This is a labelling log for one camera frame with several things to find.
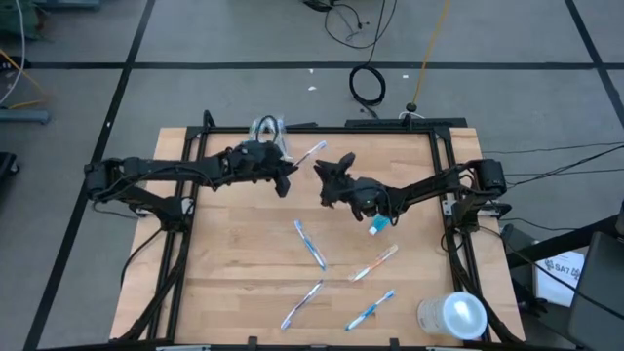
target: yellow cable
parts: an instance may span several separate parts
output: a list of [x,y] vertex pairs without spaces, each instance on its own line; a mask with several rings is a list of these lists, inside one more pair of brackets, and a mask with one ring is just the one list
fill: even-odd
[[420,94],[420,85],[422,81],[425,79],[425,68],[427,67],[427,60],[429,60],[429,55],[431,55],[431,51],[433,49],[433,44],[436,42],[436,38],[438,37],[438,33],[440,33],[440,28],[442,27],[442,22],[445,20],[447,16],[447,12],[449,11],[450,0],[445,0],[445,5],[442,9],[442,14],[440,15],[440,19],[438,19],[438,23],[436,23],[436,30],[434,30],[431,35],[431,39],[429,40],[429,46],[427,46],[427,51],[425,52],[425,59],[422,61],[422,66],[420,67],[420,72],[418,72],[418,82],[416,83],[416,93],[413,95],[412,103],[416,104],[418,100],[418,95]]
[[16,109],[16,108],[21,108],[21,107],[26,107],[26,106],[30,106],[30,105],[35,105],[35,104],[39,104],[39,103],[44,103],[46,102],[46,92],[43,90],[43,88],[41,88],[41,85],[39,85],[39,83],[32,78],[30,75],[28,75],[28,73],[26,73],[23,69],[21,69],[21,67],[15,63],[8,55],[7,53],[4,52],[4,50],[0,49],[0,55],[2,57],[4,57],[15,69],[21,71],[21,74],[26,77],[30,82],[32,82],[32,84],[37,88],[37,90],[39,91],[39,93],[41,93],[41,95],[43,95],[44,98],[42,99],[38,99],[38,100],[34,100],[34,101],[28,101],[28,102],[21,102],[21,103],[17,103],[14,104],[12,106],[9,106],[9,109]]

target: gray floor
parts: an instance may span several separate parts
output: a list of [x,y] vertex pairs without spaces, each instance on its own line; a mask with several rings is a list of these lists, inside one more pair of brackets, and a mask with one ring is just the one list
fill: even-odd
[[[145,0],[103,0],[99,12],[53,12],[49,41],[29,43],[35,62],[123,62]],[[365,26],[354,39],[374,34],[379,1],[347,1]],[[605,62],[624,61],[619,0],[576,0]],[[421,60],[442,9],[436,0],[400,0],[375,60]],[[354,61],[368,57],[333,42],[322,14],[294,0],[157,0],[137,61],[254,62]],[[338,18],[331,28],[346,31]],[[12,53],[15,43],[0,43]],[[453,0],[432,61],[591,62],[563,0]],[[120,70],[33,69],[51,92],[47,126],[1,124],[0,150],[19,155],[22,172],[0,203],[0,339],[3,349],[22,348],[54,264],[60,242]],[[289,123],[340,126],[369,118],[347,88],[349,69],[135,69],[130,75],[106,157],[152,155],[162,127],[199,124],[208,108],[221,125],[245,126],[257,116],[283,114]],[[413,94],[418,71],[386,69],[386,100],[376,108],[395,118]],[[620,91],[624,71],[609,71]],[[377,83],[362,74],[356,85],[373,96]],[[30,99],[24,80],[9,102]],[[512,150],[624,140],[596,70],[427,71],[419,100],[427,117],[465,117],[477,128],[482,149]],[[604,148],[492,155],[506,173],[545,172]],[[624,154],[612,153],[579,170],[617,168]],[[619,208],[621,174],[553,176],[511,190],[503,200],[513,216],[547,226],[581,226]],[[518,223],[537,238],[555,235]],[[119,273],[129,254],[135,223],[87,209],[40,347],[104,342],[119,293]],[[531,340],[547,340],[529,326]]]

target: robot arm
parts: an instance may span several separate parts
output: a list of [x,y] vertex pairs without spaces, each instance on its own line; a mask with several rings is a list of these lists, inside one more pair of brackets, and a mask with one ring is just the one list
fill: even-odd
[[[494,160],[456,165],[404,188],[387,186],[369,177],[352,178],[346,172],[354,160],[355,154],[348,153],[338,163],[317,161],[314,169],[323,183],[321,205],[333,207],[338,201],[347,203],[359,221],[363,215],[377,214],[396,219],[413,204],[458,192],[461,198],[452,205],[451,226],[471,229],[478,225],[477,212],[481,206],[507,191],[502,166]],[[464,176],[474,177],[471,186],[461,184],[460,178]]]
[[103,160],[85,166],[85,183],[87,195],[95,203],[121,201],[135,213],[154,213],[165,229],[183,230],[188,223],[185,223],[186,210],[180,199],[161,198],[136,186],[139,181],[192,181],[216,191],[220,186],[236,182],[273,180],[278,196],[285,197],[291,186],[288,175],[297,169],[293,163],[283,160],[283,153],[275,143],[250,140],[191,162],[137,157]]

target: white plastic cup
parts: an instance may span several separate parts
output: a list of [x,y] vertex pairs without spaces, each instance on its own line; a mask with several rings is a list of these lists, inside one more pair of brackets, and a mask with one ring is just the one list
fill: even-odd
[[453,292],[422,300],[418,324],[429,334],[445,334],[460,340],[481,336],[488,326],[483,304],[468,292]]

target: wooden table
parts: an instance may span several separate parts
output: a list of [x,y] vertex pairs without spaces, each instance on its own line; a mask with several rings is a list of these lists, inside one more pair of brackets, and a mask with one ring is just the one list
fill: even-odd
[[[185,129],[161,130],[154,158],[179,159]],[[473,129],[451,129],[458,163],[480,159]],[[246,135],[209,135],[207,155],[234,146]],[[336,162],[349,151],[357,158],[353,177],[371,176],[393,186],[405,186],[433,174],[429,139],[422,135],[289,135],[290,153],[300,156],[320,140],[328,147],[319,159]],[[425,334],[415,309],[423,298],[453,291],[449,259],[440,248],[442,215],[437,198],[413,205],[399,225],[372,237],[371,221],[357,222],[346,204],[323,208],[321,182],[312,160],[290,176],[291,190],[278,198],[271,183],[241,183],[217,192],[202,188],[186,266],[176,343],[245,344],[257,336],[260,344],[456,345],[449,337]],[[150,182],[161,196],[174,193],[173,182]],[[303,225],[329,265],[323,273],[295,232]],[[482,226],[497,229],[494,219]],[[141,219],[133,249],[159,226],[155,217]],[[154,294],[165,235],[131,264],[126,274],[111,336],[125,332]],[[500,239],[486,231],[472,234],[484,296],[500,319],[524,339],[509,270]],[[398,252],[364,280],[347,277],[371,263],[392,244]],[[319,279],[325,286],[292,319],[287,331],[280,324]],[[352,331],[344,327],[389,290],[396,296]],[[159,335],[164,335],[169,302],[164,304]]]

